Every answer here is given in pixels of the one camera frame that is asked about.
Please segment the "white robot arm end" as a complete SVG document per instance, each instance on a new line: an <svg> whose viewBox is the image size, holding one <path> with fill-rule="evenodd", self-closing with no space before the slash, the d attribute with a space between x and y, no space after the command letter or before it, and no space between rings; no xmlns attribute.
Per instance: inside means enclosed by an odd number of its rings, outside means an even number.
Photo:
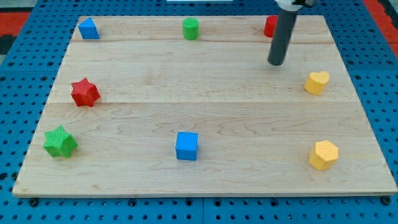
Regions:
<svg viewBox="0 0 398 224"><path fill-rule="evenodd" d="M302 7L313 7L317 0L275 0L275 2L285 11L297 12Z"/></svg>

